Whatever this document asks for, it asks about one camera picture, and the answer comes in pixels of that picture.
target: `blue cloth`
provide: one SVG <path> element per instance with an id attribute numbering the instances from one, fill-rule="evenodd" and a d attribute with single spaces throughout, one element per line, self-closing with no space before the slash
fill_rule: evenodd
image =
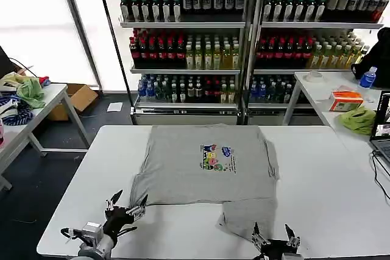
<path id="1" fill-rule="evenodd" d="M 34 115 L 30 110 L 30 106 L 25 101 L 20 99 L 20 97 L 16 96 L 15 94 L 2 93 L 2 95 L 3 96 L 0 97 L 0 106 L 5 105 L 10 100 L 18 101 L 18 114 L 3 118 L 2 121 L 5 125 L 9 125 L 9 126 L 25 125 L 30 120 L 32 120 Z"/>

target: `black cable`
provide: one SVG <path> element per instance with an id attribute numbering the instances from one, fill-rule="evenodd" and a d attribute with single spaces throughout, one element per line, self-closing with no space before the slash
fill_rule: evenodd
<path id="1" fill-rule="evenodd" d="M 378 171 L 377 171 L 377 165 L 375 163 L 375 160 L 382 166 L 382 168 L 386 171 L 386 173 L 390 176 L 389 172 L 386 170 L 386 168 L 384 167 L 384 165 L 382 165 L 382 163 L 380 162 L 380 160 L 377 158 L 377 154 L 375 153 L 375 151 L 373 150 L 372 151 L 372 164 L 374 165 L 374 173 L 375 173 L 375 177 L 374 177 L 374 181 L 376 182 L 376 184 L 382 189 L 384 195 L 386 196 L 387 199 L 390 200 L 390 196 L 389 194 L 386 192 L 386 189 L 382 186 L 382 184 L 378 181 Z"/>
<path id="2" fill-rule="evenodd" d="M 28 69 L 27 67 L 25 67 L 25 66 L 23 65 L 23 63 L 21 63 L 19 60 L 15 59 L 15 58 L 9 58 L 9 59 L 18 62 L 22 67 L 24 67 L 24 69 L 30 71 L 30 72 L 32 73 L 33 76 L 35 76 L 36 78 L 39 78 L 38 76 L 35 75 L 34 72 L 32 72 L 32 71 L 31 71 L 30 69 Z"/>

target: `paper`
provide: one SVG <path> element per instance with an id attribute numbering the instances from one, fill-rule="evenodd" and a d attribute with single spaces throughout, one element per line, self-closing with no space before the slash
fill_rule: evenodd
<path id="1" fill-rule="evenodd" d="M 122 110 L 123 103 L 110 103 L 107 108 L 107 112 L 120 112 Z"/>

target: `laptop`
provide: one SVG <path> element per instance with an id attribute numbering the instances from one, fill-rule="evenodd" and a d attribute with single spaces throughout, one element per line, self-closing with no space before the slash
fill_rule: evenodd
<path id="1" fill-rule="evenodd" d="M 377 116 L 372 129 L 371 144 L 390 163 L 390 91 L 382 91 L 379 98 Z"/>

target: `black bag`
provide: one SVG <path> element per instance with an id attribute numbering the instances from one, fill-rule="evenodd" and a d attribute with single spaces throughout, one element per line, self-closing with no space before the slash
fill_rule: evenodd
<path id="1" fill-rule="evenodd" d="M 351 65 L 351 70 L 356 79 L 360 79 L 372 66 L 378 68 L 374 86 L 390 88 L 390 28 L 388 27 L 378 32 L 378 42 L 359 64 Z"/>

